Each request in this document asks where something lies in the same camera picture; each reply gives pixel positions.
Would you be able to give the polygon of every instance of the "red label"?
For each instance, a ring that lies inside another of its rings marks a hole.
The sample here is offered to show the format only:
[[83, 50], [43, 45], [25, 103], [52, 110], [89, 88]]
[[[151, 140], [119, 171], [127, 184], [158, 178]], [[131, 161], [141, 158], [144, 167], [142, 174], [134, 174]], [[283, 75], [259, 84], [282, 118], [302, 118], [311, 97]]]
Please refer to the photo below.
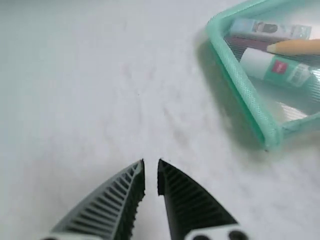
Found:
[[284, 74], [287, 70], [288, 64], [279, 60], [275, 60], [272, 72], [277, 74]]

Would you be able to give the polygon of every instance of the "green mesh pouch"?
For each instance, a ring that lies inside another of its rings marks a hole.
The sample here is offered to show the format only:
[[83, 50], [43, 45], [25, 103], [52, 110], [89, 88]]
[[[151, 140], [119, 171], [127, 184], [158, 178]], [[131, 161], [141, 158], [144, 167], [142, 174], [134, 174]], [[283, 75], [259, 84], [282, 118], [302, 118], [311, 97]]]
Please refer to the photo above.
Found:
[[[223, 76], [267, 150], [320, 130], [320, 47], [302, 54], [278, 44], [320, 39], [319, 9], [319, 0], [249, 0], [206, 26]], [[280, 52], [270, 53], [274, 44]]]

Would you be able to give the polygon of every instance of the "white table surface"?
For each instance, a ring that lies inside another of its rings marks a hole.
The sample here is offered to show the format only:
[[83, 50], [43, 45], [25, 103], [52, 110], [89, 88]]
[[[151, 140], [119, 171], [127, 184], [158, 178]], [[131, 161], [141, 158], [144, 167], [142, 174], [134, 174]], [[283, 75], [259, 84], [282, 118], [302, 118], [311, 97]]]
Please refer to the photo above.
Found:
[[204, 26], [240, 0], [0, 3], [0, 238], [49, 231], [144, 158], [133, 240], [170, 239], [157, 163], [261, 240], [318, 239], [320, 136], [259, 148]]

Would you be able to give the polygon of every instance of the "pencil tip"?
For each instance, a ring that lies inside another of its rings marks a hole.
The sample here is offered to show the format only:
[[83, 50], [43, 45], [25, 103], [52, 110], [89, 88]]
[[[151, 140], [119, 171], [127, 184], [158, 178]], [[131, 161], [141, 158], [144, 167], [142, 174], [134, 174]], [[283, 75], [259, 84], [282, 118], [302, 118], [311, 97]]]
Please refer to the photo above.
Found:
[[266, 51], [269, 52], [269, 53], [273, 53], [275, 54], [276, 53], [276, 44], [272, 44], [272, 45], [269, 45], [266, 47]]

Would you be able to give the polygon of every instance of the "yellow pencil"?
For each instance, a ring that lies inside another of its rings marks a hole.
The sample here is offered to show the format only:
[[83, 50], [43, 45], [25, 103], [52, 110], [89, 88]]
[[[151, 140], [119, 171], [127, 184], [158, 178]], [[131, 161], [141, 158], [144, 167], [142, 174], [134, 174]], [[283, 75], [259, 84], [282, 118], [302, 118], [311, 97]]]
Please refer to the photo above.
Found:
[[267, 52], [287, 56], [294, 55], [320, 55], [320, 39], [313, 40], [287, 40], [267, 47]]

